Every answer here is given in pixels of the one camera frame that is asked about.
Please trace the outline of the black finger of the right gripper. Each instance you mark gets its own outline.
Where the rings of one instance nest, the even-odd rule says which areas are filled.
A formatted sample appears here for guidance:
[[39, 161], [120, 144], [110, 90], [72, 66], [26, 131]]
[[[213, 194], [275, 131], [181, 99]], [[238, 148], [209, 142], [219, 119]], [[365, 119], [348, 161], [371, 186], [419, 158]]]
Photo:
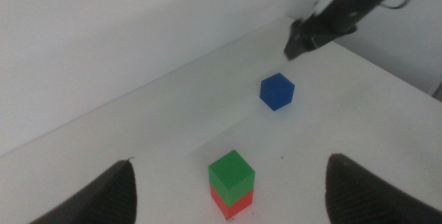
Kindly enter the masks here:
[[284, 48], [285, 57], [291, 61], [313, 49], [314, 44], [310, 33], [305, 30], [304, 21], [302, 19], [295, 20], [290, 26], [289, 39]]
[[340, 37], [343, 37], [345, 35], [350, 35], [352, 33], [356, 32], [356, 26], [353, 26], [346, 32], [342, 33], [334, 33], [334, 32], [320, 32], [313, 34], [309, 38], [309, 50], [316, 50], [320, 47], [328, 44], [329, 42], [338, 39]]

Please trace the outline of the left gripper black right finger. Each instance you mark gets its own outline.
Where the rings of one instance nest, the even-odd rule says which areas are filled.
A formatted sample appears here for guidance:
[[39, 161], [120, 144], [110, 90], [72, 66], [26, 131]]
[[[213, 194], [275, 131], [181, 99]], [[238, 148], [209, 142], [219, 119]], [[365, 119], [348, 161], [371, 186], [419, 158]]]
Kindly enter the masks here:
[[341, 153], [327, 161], [325, 207], [331, 223], [441, 222], [441, 211], [406, 194]]

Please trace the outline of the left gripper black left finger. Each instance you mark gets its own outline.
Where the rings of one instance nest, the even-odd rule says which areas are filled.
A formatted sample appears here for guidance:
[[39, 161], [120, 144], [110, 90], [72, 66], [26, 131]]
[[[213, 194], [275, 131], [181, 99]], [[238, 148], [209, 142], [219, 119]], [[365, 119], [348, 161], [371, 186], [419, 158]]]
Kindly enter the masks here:
[[91, 183], [34, 223], [127, 223], [137, 216], [135, 172], [129, 160], [120, 160]]

